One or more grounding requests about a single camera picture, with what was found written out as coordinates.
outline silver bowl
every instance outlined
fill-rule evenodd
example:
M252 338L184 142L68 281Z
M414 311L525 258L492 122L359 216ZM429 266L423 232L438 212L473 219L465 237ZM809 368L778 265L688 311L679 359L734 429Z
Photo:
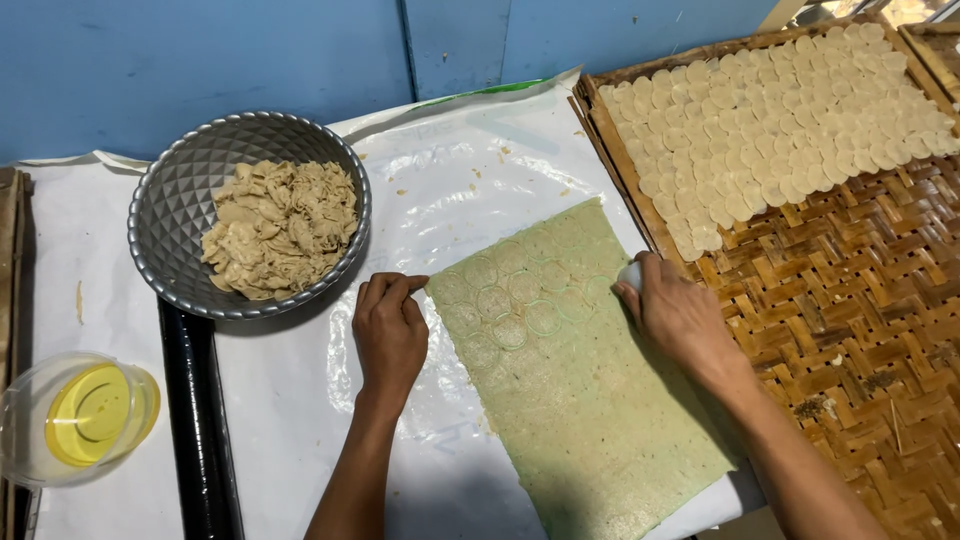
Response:
M238 162L334 161L350 174L357 230L347 252L322 279L282 301L248 300L213 285L200 262L200 237L216 220L213 191ZM127 239L143 279L163 300L211 319L255 319L299 306L331 286L360 252L370 229L370 181L353 150L329 129L293 114L244 112L184 135L147 169L133 192Z

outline white plastic sheet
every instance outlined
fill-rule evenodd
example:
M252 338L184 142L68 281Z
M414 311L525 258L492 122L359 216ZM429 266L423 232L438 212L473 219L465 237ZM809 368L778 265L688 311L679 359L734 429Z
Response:
M36 182L31 359L89 350L138 365L156 379L160 412L147 438L107 475L43 490L36 539L182 538L156 295L133 266L126 238L139 175L85 162L19 167Z
M371 273L433 274L597 195L624 248L646 247L566 101L577 75L330 126L366 154L373 213L364 255L302 308L217 325L248 540L299 540L324 491L362 384L349 321ZM432 303L422 292L414 298L430 327L429 352L397 427L388 536L545 537ZM748 468L647 538L685 537L760 504Z

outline wrinkled plastic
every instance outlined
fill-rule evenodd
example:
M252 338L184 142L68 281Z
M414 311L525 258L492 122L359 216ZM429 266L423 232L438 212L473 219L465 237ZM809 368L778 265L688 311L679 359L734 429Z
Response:
M302 538L324 491L362 385L350 318L370 274L433 274L594 196L628 253L646 247L566 100L578 75L330 126L366 155L373 213L360 264L304 307L217 322L248 540ZM414 298L429 352L396 429L388 537L544 538L432 302ZM743 504L724 478L684 512L647 537L687 536Z

